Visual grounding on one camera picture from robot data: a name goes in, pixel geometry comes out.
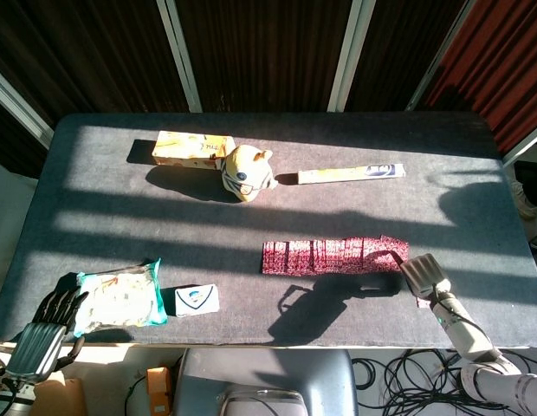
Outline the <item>teal white snack bag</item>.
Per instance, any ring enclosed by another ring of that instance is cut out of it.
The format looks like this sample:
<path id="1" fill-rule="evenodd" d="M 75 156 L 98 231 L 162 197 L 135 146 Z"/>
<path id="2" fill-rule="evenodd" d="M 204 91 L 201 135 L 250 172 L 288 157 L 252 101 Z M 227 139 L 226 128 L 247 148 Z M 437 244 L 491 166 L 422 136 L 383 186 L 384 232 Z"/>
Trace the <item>teal white snack bag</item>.
<path id="1" fill-rule="evenodd" d="M 168 322 L 159 286 L 161 260 L 96 273 L 80 272 L 77 284 L 87 293 L 75 317 L 73 334 L 103 327 L 159 326 Z"/>

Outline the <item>white blue soap box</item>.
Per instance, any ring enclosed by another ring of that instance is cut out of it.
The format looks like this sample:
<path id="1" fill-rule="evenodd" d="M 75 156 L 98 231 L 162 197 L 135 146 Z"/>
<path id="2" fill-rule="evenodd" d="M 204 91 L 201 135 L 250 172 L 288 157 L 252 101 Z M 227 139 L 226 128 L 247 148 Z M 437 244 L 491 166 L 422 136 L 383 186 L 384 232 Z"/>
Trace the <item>white blue soap box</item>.
<path id="1" fill-rule="evenodd" d="M 219 292 L 215 284 L 175 289 L 176 317 L 216 313 L 219 309 Z"/>

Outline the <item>orange patterned cardboard box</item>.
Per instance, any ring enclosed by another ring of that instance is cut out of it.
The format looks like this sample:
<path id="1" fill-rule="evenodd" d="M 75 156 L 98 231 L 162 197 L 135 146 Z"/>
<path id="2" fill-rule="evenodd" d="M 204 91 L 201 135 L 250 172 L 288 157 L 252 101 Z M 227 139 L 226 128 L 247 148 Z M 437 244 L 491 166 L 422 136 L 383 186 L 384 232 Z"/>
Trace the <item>orange patterned cardboard box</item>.
<path id="1" fill-rule="evenodd" d="M 235 148 L 231 136 L 160 131 L 152 157 L 160 166 L 219 170 Z"/>

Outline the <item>red brown curtain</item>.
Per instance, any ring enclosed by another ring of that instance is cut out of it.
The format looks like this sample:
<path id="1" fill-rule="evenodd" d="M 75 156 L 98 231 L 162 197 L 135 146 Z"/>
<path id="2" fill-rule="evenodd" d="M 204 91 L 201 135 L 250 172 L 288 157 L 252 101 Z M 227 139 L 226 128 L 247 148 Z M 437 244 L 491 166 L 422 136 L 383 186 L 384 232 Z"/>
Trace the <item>red brown curtain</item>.
<path id="1" fill-rule="evenodd" d="M 476 0 L 419 110 L 479 114 L 505 155 L 537 127 L 537 0 Z"/>

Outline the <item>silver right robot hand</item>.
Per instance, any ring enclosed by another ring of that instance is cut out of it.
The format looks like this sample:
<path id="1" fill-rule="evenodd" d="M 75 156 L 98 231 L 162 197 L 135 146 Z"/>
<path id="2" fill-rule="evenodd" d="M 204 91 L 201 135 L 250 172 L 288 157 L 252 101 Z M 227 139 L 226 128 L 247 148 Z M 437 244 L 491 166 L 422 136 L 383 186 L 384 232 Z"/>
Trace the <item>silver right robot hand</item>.
<path id="1" fill-rule="evenodd" d="M 439 294 L 451 291 L 447 273 L 432 254 L 423 254 L 406 261 L 397 253 L 392 256 L 416 298 L 430 302 Z"/>

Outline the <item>dark brown curtain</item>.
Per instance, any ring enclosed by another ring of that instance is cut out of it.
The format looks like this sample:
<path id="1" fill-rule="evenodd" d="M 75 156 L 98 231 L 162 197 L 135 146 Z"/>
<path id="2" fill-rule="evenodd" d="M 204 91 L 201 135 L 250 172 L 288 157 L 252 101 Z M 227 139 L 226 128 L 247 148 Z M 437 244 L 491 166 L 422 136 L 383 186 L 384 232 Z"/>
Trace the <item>dark brown curtain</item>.
<path id="1" fill-rule="evenodd" d="M 462 0 L 376 0 L 346 110 L 401 111 Z M 327 108 L 352 0 L 175 0 L 206 112 Z M 187 112 L 155 0 L 0 0 L 0 73 L 54 127 Z"/>

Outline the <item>yellow plush toy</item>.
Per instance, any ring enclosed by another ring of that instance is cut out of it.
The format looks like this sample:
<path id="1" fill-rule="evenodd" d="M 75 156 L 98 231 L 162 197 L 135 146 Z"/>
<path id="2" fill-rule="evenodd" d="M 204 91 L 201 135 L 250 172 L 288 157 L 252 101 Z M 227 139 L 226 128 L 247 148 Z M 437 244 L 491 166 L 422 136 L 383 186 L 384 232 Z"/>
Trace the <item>yellow plush toy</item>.
<path id="1" fill-rule="evenodd" d="M 220 165 L 224 188 L 243 202 L 253 201 L 263 190 L 275 189 L 279 182 L 269 164 L 272 156 L 272 151 L 255 146 L 236 147 Z"/>

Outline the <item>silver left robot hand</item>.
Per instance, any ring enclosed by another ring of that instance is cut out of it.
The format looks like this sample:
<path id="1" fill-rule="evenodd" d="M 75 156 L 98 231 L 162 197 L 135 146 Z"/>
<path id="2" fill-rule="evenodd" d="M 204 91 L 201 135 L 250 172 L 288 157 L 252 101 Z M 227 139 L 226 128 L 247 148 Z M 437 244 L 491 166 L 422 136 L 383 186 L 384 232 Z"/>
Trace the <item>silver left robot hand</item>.
<path id="1" fill-rule="evenodd" d="M 18 338 L 4 377 L 18 385 L 35 385 L 73 363 L 85 337 L 77 335 L 65 356 L 61 355 L 61 347 L 66 335 L 74 328 L 77 312 L 87 296 L 88 293 L 78 287 L 48 293 Z"/>

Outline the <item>small orange box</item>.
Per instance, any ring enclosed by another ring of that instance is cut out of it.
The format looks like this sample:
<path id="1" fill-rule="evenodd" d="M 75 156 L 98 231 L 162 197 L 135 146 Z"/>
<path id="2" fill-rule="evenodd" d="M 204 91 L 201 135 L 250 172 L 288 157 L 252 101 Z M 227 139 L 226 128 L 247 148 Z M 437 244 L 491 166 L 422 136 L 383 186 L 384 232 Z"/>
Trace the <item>small orange box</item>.
<path id="1" fill-rule="evenodd" d="M 171 416 L 171 372 L 168 367 L 146 370 L 146 391 L 151 416 Z"/>

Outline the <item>white window frame post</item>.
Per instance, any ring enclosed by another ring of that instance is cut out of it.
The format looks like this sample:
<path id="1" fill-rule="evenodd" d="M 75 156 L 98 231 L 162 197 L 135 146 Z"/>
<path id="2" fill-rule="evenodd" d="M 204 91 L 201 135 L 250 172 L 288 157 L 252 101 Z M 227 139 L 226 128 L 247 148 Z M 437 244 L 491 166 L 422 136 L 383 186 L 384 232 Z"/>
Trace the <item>white window frame post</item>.
<path id="1" fill-rule="evenodd" d="M 352 0 L 328 100 L 329 113 L 342 113 L 346 109 L 376 2 L 377 0 Z"/>
<path id="2" fill-rule="evenodd" d="M 421 79 L 421 81 L 418 83 L 414 93 L 412 94 L 411 98 L 409 99 L 405 111 L 414 111 L 417 107 L 417 104 L 420 102 L 421 98 L 424 95 L 424 92 L 426 91 L 427 87 L 430 85 L 430 82 L 432 81 L 432 78 L 434 77 L 435 73 L 437 72 L 440 62 L 442 61 L 445 54 L 450 49 L 451 44 L 456 39 L 459 31 L 463 27 L 467 17 L 469 16 L 470 12 L 472 11 L 474 5 L 476 3 L 476 0 L 464 0 L 463 6 L 458 11 L 455 19 L 453 20 L 452 24 L 450 25 L 449 30 L 447 31 L 440 47 L 438 48 L 436 54 L 430 61 L 430 64 L 426 71 L 424 72 L 424 75 Z"/>
<path id="3" fill-rule="evenodd" d="M 184 97 L 191 113 L 202 113 L 203 107 L 197 89 L 191 58 L 184 38 L 176 0 L 156 0 L 157 8 L 169 43 Z"/>
<path id="4" fill-rule="evenodd" d="M 537 127 L 502 158 L 504 167 L 512 165 L 523 153 L 537 143 Z"/>
<path id="5" fill-rule="evenodd" d="M 44 148 L 49 150 L 53 128 L 0 72 L 0 105 Z"/>

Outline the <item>grey robot torso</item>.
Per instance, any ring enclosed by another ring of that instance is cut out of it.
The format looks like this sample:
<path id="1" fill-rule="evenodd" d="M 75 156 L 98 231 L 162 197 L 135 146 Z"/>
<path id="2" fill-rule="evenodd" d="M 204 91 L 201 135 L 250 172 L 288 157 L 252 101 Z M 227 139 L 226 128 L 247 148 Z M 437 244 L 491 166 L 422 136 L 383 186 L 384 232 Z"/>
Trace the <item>grey robot torso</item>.
<path id="1" fill-rule="evenodd" d="M 345 349 L 189 348 L 174 416 L 359 416 Z"/>

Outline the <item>long toothpaste box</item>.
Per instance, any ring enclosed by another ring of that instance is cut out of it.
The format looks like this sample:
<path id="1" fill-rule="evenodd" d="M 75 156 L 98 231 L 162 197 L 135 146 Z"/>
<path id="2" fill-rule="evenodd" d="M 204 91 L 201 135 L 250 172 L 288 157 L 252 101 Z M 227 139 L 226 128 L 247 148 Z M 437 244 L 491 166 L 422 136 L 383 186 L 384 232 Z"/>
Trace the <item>long toothpaste box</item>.
<path id="1" fill-rule="evenodd" d="M 373 179 L 397 179 L 406 176 L 403 164 L 356 166 L 298 171 L 299 185 L 363 181 Z"/>

